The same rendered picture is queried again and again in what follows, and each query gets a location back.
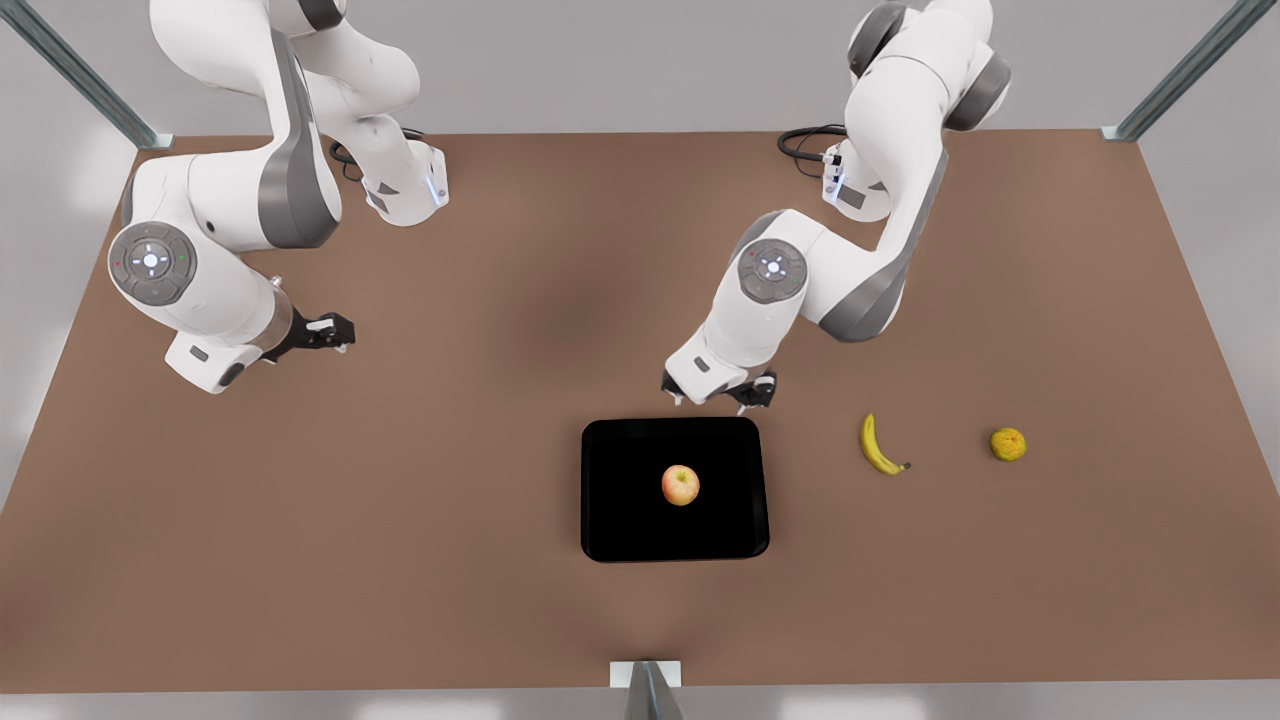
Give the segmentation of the yellow banana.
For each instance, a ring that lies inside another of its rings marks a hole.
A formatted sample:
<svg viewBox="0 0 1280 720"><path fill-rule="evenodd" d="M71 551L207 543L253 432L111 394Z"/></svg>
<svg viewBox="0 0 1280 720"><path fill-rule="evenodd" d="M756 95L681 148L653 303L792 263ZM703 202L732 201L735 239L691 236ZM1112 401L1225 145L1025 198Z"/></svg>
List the yellow banana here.
<svg viewBox="0 0 1280 720"><path fill-rule="evenodd" d="M876 437L876 416L870 413L861 421L859 443L863 456L882 474L895 477L913 466L910 462L895 462L883 454Z"/></svg>

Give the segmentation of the black rectangular tray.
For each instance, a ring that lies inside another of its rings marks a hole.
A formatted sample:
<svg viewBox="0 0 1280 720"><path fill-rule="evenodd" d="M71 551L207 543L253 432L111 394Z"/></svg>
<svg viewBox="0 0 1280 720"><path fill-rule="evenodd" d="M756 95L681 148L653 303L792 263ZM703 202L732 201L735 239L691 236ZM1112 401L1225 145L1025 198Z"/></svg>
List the black rectangular tray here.
<svg viewBox="0 0 1280 720"><path fill-rule="evenodd" d="M700 477L687 506L663 471ZM745 416L614 419L582 433L581 547L596 562L750 559L771 542L762 438Z"/></svg>

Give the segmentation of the silver frame post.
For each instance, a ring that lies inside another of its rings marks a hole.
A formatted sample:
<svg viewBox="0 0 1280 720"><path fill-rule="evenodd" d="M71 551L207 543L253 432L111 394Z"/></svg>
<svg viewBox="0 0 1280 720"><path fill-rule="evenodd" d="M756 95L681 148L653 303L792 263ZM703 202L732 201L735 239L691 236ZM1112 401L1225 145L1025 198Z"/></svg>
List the silver frame post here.
<svg viewBox="0 0 1280 720"><path fill-rule="evenodd" d="M1123 120L1100 128L1102 140L1119 143L1137 142L1277 3L1280 0L1235 0Z"/></svg>
<svg viewBox="0 0 1280 720"><path fill-rule="evenodd" d="M673 688L682 683L678 660L611 661L609 688L626 688L623 720L685 720Z"/></svg>
<svg viewBox="0 0 1280 720"><path fill-rule="evenodd" d="M0 0L0 19L138 150L166 150L174 135L156 132L27 0Z"/></svg>

